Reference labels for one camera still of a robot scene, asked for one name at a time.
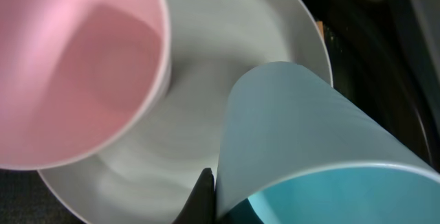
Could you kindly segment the blue cup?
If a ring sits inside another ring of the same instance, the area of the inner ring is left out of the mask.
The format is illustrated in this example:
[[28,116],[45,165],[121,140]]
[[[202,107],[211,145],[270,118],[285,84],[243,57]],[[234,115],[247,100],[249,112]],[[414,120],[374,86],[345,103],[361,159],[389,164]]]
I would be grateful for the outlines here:
[[217,215],[264,223],[438,223],[439,174],[307,68],[268,63],[233,86]]

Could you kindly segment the grey plate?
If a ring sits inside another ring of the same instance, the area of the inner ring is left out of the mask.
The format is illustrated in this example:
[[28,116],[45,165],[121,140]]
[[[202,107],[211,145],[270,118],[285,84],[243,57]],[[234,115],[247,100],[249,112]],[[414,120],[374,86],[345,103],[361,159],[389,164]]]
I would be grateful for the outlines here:
[[167,0],[171,81],[166,95],[96,155],[40,171],[86,223],[171,223],[201,171],[217,168],[232,86],[272,61],[332,82],[316,23],[301,0]]

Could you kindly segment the round black tray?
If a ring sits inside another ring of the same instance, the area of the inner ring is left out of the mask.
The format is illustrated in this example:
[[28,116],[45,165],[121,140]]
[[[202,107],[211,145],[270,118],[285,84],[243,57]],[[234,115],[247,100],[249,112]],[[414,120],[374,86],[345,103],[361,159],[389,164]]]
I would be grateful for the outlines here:
[[[324,23],[336,89],[433,168],[439,167],[439,109],[419,84],[398,20],[384,5],[303,0]],[[2,223],[170,223],[202,167],[171,181],[152,173],[160,145],[143,122],[124,141],[84,161],[37,171],[1,171]]]

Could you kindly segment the pink cup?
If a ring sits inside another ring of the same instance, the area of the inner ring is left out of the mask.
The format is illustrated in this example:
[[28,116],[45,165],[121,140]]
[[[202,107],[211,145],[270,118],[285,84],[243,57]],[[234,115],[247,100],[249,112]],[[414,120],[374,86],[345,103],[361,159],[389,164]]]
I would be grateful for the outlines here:
[[167,90],[170,48],[166,0],[1,0],[1,167],[116,141]]

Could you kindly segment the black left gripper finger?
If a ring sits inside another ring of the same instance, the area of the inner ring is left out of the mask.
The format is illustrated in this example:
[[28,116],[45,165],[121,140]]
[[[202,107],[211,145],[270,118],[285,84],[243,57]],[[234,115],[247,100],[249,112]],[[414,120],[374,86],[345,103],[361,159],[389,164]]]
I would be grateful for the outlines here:
[[214,175],[210,168],[204,168],[173,224],[213,224],[215,211]]

